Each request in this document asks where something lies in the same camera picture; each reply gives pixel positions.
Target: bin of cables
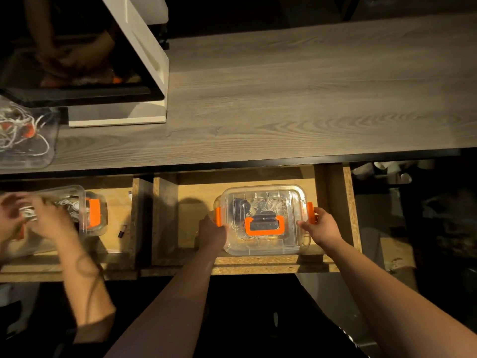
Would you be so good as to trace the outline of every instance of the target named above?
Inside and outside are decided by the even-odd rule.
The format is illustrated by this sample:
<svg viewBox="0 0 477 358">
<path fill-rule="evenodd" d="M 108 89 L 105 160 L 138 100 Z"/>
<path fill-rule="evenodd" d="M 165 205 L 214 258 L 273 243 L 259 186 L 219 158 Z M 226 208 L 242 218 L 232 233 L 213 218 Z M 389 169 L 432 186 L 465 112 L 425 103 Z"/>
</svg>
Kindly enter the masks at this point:
<svg viewBox="0 0 477 358">
<path fill-rule="evenodd" d="M 0 169 L 44 168 L 53 160 L 60 113 L 0 97 Z"/>
</svg>

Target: orange handle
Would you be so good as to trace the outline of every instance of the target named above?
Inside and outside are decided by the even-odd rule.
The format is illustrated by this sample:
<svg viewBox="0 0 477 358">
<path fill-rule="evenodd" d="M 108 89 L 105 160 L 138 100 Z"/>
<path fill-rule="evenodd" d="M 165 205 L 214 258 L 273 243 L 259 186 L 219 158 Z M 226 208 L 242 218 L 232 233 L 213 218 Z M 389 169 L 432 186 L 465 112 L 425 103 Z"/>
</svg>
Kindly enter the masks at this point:
<svg viewBox="0 0 477 358">
<path fill-rule="evenodd" d="M 222 226 L 222 218 L 220 216 L 220 207 L 215 209 L 215 223 L 218 227 Z"/>
<path fill-rule="evenodd" d="M 90 223 L 88 228 L 96 227 L 101 223 L 101 203 L 99 199 L 87 198 L 90 204 Z"/>
<path fill-rule="evenodd" d="M 314 225 L 316 223 L 316 219 L 315 219 L 315 210 L 313 209 L 313 202 L 306 203 L 306 212 L 308 214 L 308 222 Z"/>
<path fill-rule="evenodd" d="M 252 231 L 250 229 L 250 223 L 252 223 L 252 221 L 253 217 L 245 217 L 245 232 L 249 236 L 282 235 L 285 232 L 285 219 L 281 215 L 277 216 L 278 228 L 275 230 Z"/>
</svg>

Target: open drawer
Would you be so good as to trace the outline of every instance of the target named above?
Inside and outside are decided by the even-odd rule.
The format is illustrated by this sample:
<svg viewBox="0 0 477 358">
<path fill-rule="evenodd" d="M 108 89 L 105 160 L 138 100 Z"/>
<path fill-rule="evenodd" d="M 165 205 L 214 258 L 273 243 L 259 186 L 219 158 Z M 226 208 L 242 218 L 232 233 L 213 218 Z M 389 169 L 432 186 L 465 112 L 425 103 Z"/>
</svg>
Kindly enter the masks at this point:
<svg viewBox="0 0 477 358">
<path fill-rule="evenodd" d="M 83 239 L 86 250 L 101 265 L 107 280 L 132 280 L 150 261 L 153 185 L 133 176 L 16 180 L 0 183 L 0 191 L 38 191 L 69 185 L 103 195 L 107 230 Z M 119 232 L 126 226 L 122 238 Z M 56 251 L 12 259 L 0 270 L 0 282 L 60 281 Z"/>
<path fill-rule="evenodd" d="M 199 220 L 230 187 L 296 184 L 307 201 L 335 217 L 343 239 L 361 251 L 355 197 L 349 167 L 341 164 L 251 168 L 161 174 L 154 178 L 152 266 L 141 276 L 173 275 L 195 252 Z M 337 271 L 333 261 L 311 241 L 295 255 L 232 256 L 225 251 L 212 274 L 262 274 Z"/>
</svg>

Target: forearm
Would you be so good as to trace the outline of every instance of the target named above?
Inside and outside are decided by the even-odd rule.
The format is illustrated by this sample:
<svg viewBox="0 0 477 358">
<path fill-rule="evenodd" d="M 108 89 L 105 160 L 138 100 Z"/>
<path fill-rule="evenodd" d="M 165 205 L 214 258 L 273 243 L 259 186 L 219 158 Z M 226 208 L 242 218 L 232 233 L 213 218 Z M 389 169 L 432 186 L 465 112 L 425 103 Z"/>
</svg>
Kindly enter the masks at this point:
<svg viewBox="0 0 477 358">
<path fill-rule="evenodd" d="M 24 0 L 28 30 L 40 48 L 53 48 L 50 1 Z"/>
<path fill-rule="evenodd" d="M 325 249 L 390 357 L 470 357 L 477 336 L 345 241 Z"/>
<path fill-rule="evenodd" d="M 78 326 L 101 322 L 115 312 L 100 269 L 78 236 L 62 236 L 57 244 L 63 281 Z"/>
<path fill-rule="evenodd" d="M 216 257 L 211 249 L 199 249 L 106 357 L 191 357 Z"/>
</svg>

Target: wooden desk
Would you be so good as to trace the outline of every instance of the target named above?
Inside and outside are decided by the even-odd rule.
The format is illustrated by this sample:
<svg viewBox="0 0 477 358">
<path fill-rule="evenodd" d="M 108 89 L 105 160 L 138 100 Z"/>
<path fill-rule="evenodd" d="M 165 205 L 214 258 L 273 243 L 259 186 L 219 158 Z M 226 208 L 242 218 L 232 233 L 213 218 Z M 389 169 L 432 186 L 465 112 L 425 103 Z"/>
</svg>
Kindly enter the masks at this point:
<svg viewBox="0 0 477 358">
<path fill-rule="evenodd" d="M 175 39 L 168 55 L 165 125 L 62 126 L 41 172 L 477 146 L 475 13 Z"/>
</svg>

